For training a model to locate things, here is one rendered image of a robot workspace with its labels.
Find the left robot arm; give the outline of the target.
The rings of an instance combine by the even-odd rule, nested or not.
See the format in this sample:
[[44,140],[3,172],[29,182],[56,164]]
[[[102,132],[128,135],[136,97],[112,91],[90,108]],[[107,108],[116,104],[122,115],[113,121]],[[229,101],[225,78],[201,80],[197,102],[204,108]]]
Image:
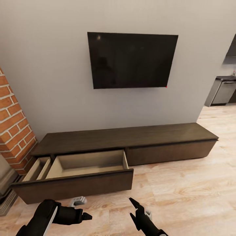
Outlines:
[[55,200],[45,199],[37,207],[28,225],[23,225],[16,236],[46,236],[52,223],[73,225],[80,224],[83,220],[91,220],[91,215],[76,208],[86,203],[87,199],[83,196],[73,198],[68,207]]

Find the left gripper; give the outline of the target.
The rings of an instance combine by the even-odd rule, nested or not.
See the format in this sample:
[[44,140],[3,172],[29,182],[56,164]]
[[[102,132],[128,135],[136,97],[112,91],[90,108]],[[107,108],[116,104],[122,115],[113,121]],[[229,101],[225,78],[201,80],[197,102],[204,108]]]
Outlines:
[[91,220],[92,216],[84,212],[83,209],[74,209],[66,207],[66,215],[60,225],[80,224],[83,220]]

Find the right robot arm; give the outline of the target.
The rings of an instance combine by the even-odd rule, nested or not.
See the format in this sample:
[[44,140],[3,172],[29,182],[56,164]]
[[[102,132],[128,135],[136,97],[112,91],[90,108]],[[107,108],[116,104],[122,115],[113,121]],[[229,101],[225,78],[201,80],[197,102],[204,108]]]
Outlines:
[[131,203],[137,209],[134,216],[130,213],[133,222],[136,225],[138,231],[142,230],[146,236],[168,236],[162,229],[158,229],[152,222],[152,211],[146,209],[140,205],[136,200],[129,198]]

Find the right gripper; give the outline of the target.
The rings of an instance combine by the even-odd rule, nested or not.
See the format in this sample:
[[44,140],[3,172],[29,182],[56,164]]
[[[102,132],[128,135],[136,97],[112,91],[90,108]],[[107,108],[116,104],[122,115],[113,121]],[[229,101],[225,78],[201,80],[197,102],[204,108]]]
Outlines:
[[130,216],[135,223],[137,230],[142,230],[147,236],[147,230],[149,229],[149,226],[153,224],[153,222],[145,215],[144,207],[142,205],[140,205],[136,200],[132,198],[129,199],[137,209],[135,212],[136,216],[134,216],[132,213],[130,213]]

